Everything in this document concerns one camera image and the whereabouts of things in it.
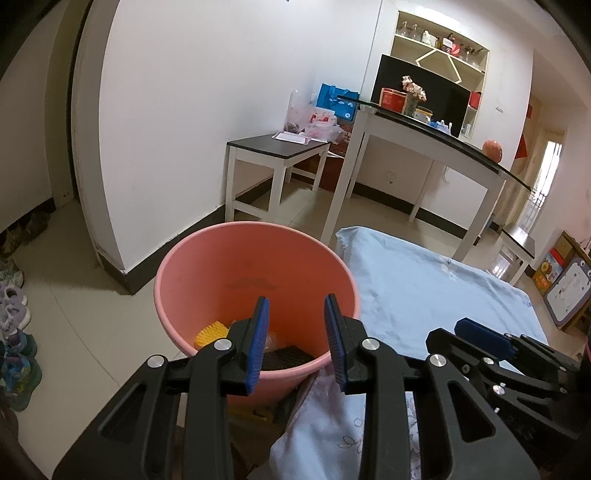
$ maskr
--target flower vase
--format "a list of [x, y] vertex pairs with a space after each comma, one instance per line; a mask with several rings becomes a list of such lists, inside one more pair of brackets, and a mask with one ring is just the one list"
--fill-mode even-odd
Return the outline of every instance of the flower vase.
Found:
[[418, 97], [414, 96], [410, 92], [407, 93], [406, 100], [404, 101], [404, 107], [402, 107], [402, 113], [406, 116], [412, 117], [416, 107], [418, 107]]

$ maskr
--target cabinet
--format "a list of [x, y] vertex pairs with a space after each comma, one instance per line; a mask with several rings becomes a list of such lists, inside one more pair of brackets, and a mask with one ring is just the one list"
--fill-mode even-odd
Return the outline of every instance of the cabinet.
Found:
[[[413, 30], [414, 25], [417, 26], [417, 31]], [[429, 31], [430, 35], [437, 37], [439, 41], [451, 33], [455, 38], [454, 43], [462, 47], [460, 56], [451, 55], [430, 44], [423, 43], [421, 39], [425, 30]], [[413, 37], [413, 33], [418, 33], [417, 38]], [[394, 35], [392, 42], [391, 56], [415, 63], [467, 90], [481, 92], [486, 77], [489, 50], [442, 25], [401, 11], [398, 15], [396, 35]], [[472, 133], [477, 115], [477, 109], [471, 106], [467, 107], [462, 128], [464, 131], [467, 125], [470, 125], [467, 137], [470, 137]]]

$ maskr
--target clear container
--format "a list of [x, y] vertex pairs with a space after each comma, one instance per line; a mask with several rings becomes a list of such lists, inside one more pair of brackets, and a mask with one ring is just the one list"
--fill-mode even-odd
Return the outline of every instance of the clear container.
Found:
[[431, 110], [418, 106], [415, 108], [413, 118], [419, 122], [429, 125], [431, 123], [432, 115], [433, 112]]

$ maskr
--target blue bag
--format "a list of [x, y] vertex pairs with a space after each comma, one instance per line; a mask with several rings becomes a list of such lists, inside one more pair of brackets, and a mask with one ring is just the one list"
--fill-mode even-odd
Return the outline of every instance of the blue bag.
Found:
[[355, 118], [355, 112], [357, 111], [357, 103], [339, 100], [336, 97], [337, 95], [347, 96], [349, 98], [354, 98], [355, 100], [359, 98], [359, 92], [351, 92], [351, 90], [343, 90], [334, 85], [323, 83], [322, 87], [320, 87], [316, 106], [327, 108], [328, 110], [334, 110], [335, 115], [339, 118], [353, 121]]

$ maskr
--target red decoration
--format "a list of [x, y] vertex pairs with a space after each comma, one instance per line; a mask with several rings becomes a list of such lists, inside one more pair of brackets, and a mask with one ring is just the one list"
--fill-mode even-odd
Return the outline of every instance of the red decoration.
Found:
[[382, 88], [382, 95], [379, 99], [379, 105], [394, 112], [402, 113], [406, 93], [399, 92], [391, 88]]
[[518, 158], [525, 158], [527, 157], [527, 145], [525, 144], [525, 137], [521, 135], [521, 139], [519, 140], [519, 147], [517, 147], [517, 153], [515, 154], [515, 159]]
[[490, 158], [495, 163], [501, 163], [503, 159], [503, 149], [501, 144], [495, 140], [486, 140], [482, 145], [484, 155]]
[[472, 108], [475, 108], [478, 110], [478, 107], [480, 106], [480, 97], [481, 96], [482, 96], [482, 92], [471, 92], [470, 99], [468, 100], [468, 105], [470, 105]]

